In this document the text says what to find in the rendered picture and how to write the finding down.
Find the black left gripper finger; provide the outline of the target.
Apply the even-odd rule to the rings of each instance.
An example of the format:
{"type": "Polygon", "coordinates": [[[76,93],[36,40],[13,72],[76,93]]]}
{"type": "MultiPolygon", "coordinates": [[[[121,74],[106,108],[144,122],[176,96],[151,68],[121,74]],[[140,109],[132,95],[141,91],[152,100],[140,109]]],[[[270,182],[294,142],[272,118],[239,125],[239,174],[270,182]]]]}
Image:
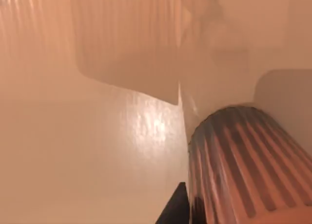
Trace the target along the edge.
{"type": "Polygon", "coordinates": [[[185,182],[180,182],[158,217],[156,224],[189,224],[190,204],[185,182]]]}

